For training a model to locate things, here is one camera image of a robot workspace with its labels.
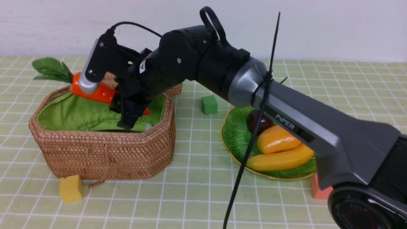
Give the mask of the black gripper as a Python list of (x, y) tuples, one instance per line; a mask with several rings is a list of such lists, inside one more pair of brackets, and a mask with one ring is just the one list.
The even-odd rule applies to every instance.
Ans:
[(145, 48), (140, 53), (130, 48), (116, 48), (110, 73), (115, 75), (116, 90), (120, 99), (116, 99), (112, 108), (121, 114), (117, 126), (126, 130), (134, 127), (137, 120), (151, 101), (159, 95), (148, 86), (144, 70), (145, 60), (152, 51)]

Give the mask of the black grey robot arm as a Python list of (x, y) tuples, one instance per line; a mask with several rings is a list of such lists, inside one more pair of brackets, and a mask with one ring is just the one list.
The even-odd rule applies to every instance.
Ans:
[(259, 107), (316, 152), (321, 187), (332, 186), (329, 210), (342, 229), (406, 228), (406, 136), (385, 123), (363, 121), (272, 80), (272, 70), (227, 42), (215, 22), (173, 30), (155, 51), (118, 45), (115, 60), (122, 120), (130, 129), (157, 95), (195, 80), (234, 106)]

